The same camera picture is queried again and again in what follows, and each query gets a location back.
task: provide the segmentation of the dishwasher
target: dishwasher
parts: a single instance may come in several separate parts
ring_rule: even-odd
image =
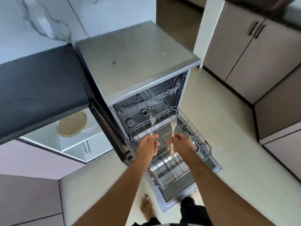
[[[197,56],[151,21],[77,46],[90,85],[103,104],[98,110],[106,113],[103,122],[114,136],[109,140],[126,165],[135,158],[141,139],[151,132],[150,113],[155,115],[153,132],[159,134],[160,146],[145,178],[163,212],[196,189],[181,156],[171,158],[167,151],[172,118],[177,119],[175,133],[188,135],[198,156],[214,172],[221,169],[210,144],[179,109],[190,69],[201,63]]]

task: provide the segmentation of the hand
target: hand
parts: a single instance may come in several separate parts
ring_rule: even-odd
[[[160,145],[160,142],[155,140],[156,138],[159,138],[159,134],[146,136],[140,141],[135,160],[145,163],[147,167],[149,166],[153,157],[157,155]]]
[[[196,155],[195,146],[190,137],[183,133],[176,133],[174,137],[171,137],[171,140],[175,146],[175,151],[178,152],[183,159],[191,155]]]

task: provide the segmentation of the dark countertop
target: dark countertop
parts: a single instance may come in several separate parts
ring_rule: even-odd
[[[274,12],[264,11],[263,9],[254,6],[250,3],[238,1],[238,0],[225,0],[229,3],[247,9],[256,14],[262,15],[272,21],[278,22],[292,29],[301,31],[301,9],[296,7],[287,6],[281,10]]]
[[[0,144],[87,107],[84,69],[71,45],[0,65]]]

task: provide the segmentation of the black pants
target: black pants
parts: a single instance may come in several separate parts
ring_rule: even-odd
[[[186,197],[181,201],[181,215],[181,226],[186,226],[187,224],[213,226],[206,208],[204,206],[196,205],[193,198],[191,197]],[[159,224],[161,224],[160,221],[156,217],[152,217],[149,222],[146,222],[142,225],[153,226]]]

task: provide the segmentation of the bare foot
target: bare foot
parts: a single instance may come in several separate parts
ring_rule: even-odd
[[[153,211],[153,204],[147,194],[144,196],[144,198],[142,198],[140,210],[147,222],[149,222],[152,217],[156,217]]]

